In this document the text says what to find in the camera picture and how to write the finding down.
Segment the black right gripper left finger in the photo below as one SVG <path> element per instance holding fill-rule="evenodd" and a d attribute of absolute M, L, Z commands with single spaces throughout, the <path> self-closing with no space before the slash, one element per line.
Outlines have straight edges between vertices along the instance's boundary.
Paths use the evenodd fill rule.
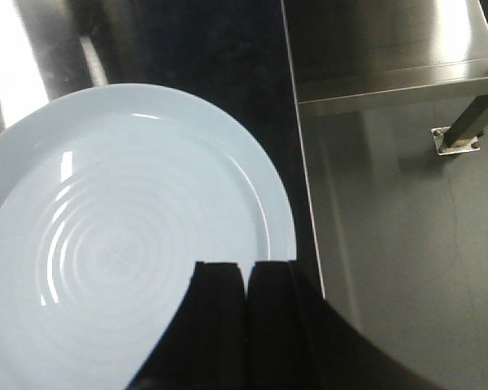
<path fill-rule="evenodd" d="M 172 321 L 128 388 L 245 388 L 245 311 L 237 264 L 196 263 Z"/>

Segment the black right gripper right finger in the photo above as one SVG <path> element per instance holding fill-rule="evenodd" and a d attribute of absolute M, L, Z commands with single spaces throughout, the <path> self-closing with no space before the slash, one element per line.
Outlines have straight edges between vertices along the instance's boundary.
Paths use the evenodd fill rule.
<path fill-rule="evenodd" d="M 436 389 L 356 331 L 295 261 L 257 262 L 247 291 L 252 389 Z"/>

